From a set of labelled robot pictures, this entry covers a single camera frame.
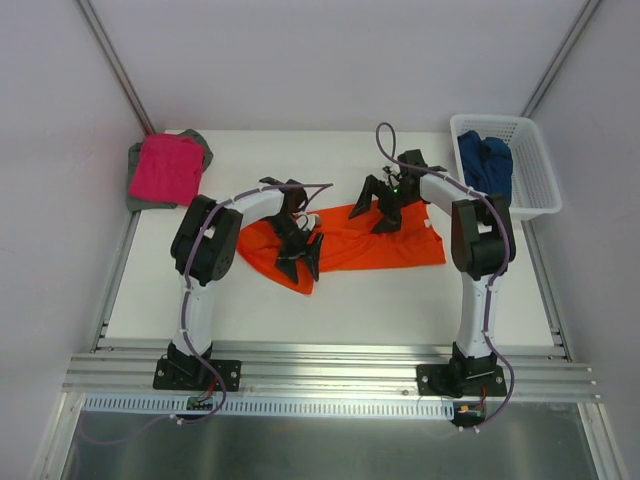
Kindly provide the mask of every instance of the dark green cloth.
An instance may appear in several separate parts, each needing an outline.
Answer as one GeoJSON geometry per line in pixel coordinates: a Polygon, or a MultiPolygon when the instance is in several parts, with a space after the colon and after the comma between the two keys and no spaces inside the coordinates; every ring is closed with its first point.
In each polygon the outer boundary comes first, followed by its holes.
{"type": "MultiPolygon", "coordinates": [[[[204,166],[204,170],[206,171],[209,165],[211,165],[211,161],[213,160],[213,152],[209,148],[207,141],[204,139],[202,135],[192,129],[185,130],[182,133],[179,133],[180,137],[190,137],[198,144],[204,148],[204,159],[202,160],[202,164],[204,166]]],[[[131,186],[131,182],[133,181],[133,176],[136,173],[138,168],[138,164],[140,163],[140,149],[142,149],[142,144],[144,142],[136,143],[129,148],[129,169],[127,171],[127,208],[130,212],[137,212],[140,210],[148,210],[151,208],[176,208],[177,204],[175,203],[158,203],[158,202],[148,202],[147,200],[142,200],[140,198],[132,197],[129,195],[129,187],[131,186]]]]}

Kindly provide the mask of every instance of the white wall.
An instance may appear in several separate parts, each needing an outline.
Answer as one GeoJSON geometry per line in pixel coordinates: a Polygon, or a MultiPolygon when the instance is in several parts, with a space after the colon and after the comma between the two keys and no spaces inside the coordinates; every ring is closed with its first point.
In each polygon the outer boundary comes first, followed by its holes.
{"type": "Polygon", "coordinates": [[[142,138],[70,0],[0,6],[0,478],[35,460],[96,325],[142,138]]]}
{"type": "Polygon", "coordinates": [[[584,0],[94,0],[156,127],[519,114],[584,0]]]}
{"type": "Polygon", "coordinates": [[[640,2],[609,0],[535,120],[564,207],[536,221],[579,360],[593,362],[640,478],[640,2]]]}

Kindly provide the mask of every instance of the white plastic basket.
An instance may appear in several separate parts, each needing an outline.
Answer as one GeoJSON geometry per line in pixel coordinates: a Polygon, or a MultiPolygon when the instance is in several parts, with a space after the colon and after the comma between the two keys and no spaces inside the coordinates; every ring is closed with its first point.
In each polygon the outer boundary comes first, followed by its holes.
{"type": "Polygon", "coordinates": [[[451,137],[458,178],[464,183],[458,136],[475,130],[480,138],[497,137],[513,155],[513,193],[509,212],[514,220],[530,220],[562,207],[560,191],[551,169],[540,130],[533,120],[506,115],[454,115],[451,137]]]}

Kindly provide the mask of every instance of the white tabletop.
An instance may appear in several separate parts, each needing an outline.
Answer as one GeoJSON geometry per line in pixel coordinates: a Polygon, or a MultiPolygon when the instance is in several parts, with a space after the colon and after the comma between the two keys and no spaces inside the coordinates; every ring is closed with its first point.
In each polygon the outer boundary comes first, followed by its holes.
{"type": "MultiPolygon", "coordinates": [[[[381,174],[385,160],[371,132],[201,131],[215,158],[200,193],[214,199],[255,186],[265,176],[282,181],[333,182],[312,209],[355,202],[364,178],[381,174]]],[[[455,172],[451,136],[399,133],[398,153],[420,148],[429,165],[455,172]]],[[[169,247],[185,213],[142,213],[106,332],[108,338],[169,339],[178,326],[179,276],[169,247]]],[[[323,273],[313,294],[284,288],[239,255],[219,282],[212,329],[216,340],[291,343],[431,344],[454,341],[462,285],[450,260],[449,217],[429,216],[442,236],[447,264],[397,270],[323,273]]],[[[498,345],[552,346],[544,306],[519,223],[517,255],[505,274],[496,318],[498,345]]]]}

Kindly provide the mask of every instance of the blue cloth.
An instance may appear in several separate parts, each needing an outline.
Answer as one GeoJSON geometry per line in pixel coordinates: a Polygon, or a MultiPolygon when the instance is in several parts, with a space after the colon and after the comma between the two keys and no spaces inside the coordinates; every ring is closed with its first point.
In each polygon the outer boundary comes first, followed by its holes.
{"type": "Polygon", "coordinates": [[[501,193],[511,204],[511,149],[499,138],[480,140],[475,130],[458,137],[464,181],[479,192],[501,193]]]}

